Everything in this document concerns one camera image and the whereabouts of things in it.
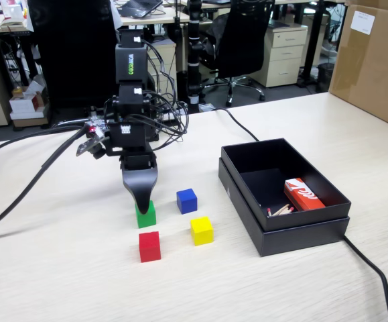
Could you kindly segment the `black gripper motor block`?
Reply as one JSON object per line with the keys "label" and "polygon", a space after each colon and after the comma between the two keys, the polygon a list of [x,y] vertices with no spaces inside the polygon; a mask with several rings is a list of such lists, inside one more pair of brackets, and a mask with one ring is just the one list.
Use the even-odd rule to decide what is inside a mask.
{"label": "black gripper motor block", "polygon": [[108,156],[118,156],[124,187],[130,192],[140,213],[149,211],[152,190],[157,182],[156,155],[146,139],[145,125],[109,125]]}

